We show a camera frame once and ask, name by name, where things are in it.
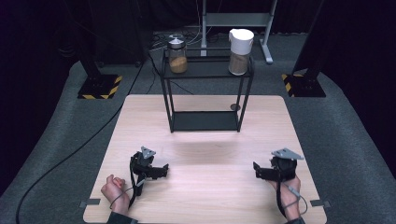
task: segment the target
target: jar lid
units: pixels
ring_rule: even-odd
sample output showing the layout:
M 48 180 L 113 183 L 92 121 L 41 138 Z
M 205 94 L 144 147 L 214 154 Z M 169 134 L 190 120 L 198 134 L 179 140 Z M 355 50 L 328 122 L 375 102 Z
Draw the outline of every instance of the jar lid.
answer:
M 183 35 L 169 35 L 170 41 L 168 42 L 169 49 L 182 49 L 186 47 Z

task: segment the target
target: wooden table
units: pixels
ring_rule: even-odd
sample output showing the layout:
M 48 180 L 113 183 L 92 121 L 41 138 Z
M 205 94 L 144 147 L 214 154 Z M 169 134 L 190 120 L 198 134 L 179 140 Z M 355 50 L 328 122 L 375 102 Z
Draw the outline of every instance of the wooden table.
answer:
M 227 110 L 235 96 L 175 95 L 178 110 Z M 144 146 L 157 152 L 154 167 L 169 163 L 168 176 L 146 181 L 130 217 L 140 223 L 284 223 L 276 193 L 256 178 L 253 162 L 270 168 L 271 152 L 287 147 L 304 155 L 280 96 L 250 95 L 241 132 L 170 133 L 162 95 L 126 98 L 93 186 L 84 220 L 106 222 L 109 202 L 100 189 L 109 175 L 131 187 L 129 161 Z M 323 207 L 312 207 L 318 192 L 306 161 L 298 161 L 301 194 L 308 202 L 306 223 L 325 223 Z

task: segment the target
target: black metal stand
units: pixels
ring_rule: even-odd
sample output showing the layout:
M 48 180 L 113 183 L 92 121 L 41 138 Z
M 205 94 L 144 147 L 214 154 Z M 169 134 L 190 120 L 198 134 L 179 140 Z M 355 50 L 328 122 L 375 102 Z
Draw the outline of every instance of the black metal stand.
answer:
M 188 49 L 192 52 L 199 49 Z M 248 103 L 248 96 L 254 77 L 254 60 L 249 59 L 247 72 L 242 76 L 234 76 L 228 71 L 230 62 L 230 49 L 224 50 L 227 56 L 195 56 L 188 57 L 188 70 L 183 74 L 174 74 L 170 71 L 166 50 L 163 51 L 163 63 L 161 71 L 161 83 L 163 87 L 163 98 L 169 120 L 171 133 L 174 131 L 238 131 L 240 132 L 245 109 Z M 176 111 L 172 96 L 172 79 L 192 79 L 192 78 L 238 78 L 239 88 L 236 103 L 224 108 L 224 111 Z M 248 78 L 245 87 L 245 99 L 240 106 L 240 98 L 244 89 L 244 80 Z
M 121 77 L 118 75 L 102 75 L 98 70 L 93 57 L 91 56 L 84 39 L 79 32 L 73 15 L 67 3 L 62 3 L 61 8 L 64 12 L 64 18 L 74 37 L 74 46 L 76 53 L 84 67 L 88 77 L 78 92 L 79 99 L 109 99 L 112 98 L 120 84 Z

